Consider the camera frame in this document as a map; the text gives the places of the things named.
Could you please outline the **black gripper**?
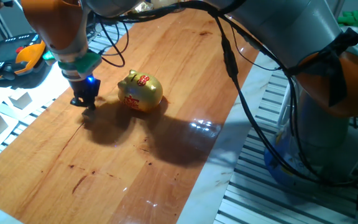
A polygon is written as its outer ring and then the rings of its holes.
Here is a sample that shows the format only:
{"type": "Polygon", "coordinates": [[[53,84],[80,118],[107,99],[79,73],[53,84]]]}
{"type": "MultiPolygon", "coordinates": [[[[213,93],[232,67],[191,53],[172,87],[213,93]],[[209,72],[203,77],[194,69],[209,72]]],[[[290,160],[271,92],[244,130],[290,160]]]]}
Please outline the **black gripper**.
{"type": "Polygon", "coordinates": [[[69,81],[71,89],[74,92],[74,98],[71,99],[70,104],[74,106],[84,106],[89,110],[95,110],[95,98],[98,96],[101,80],[95,77],[86,77],[81,81],[69,81]]]}

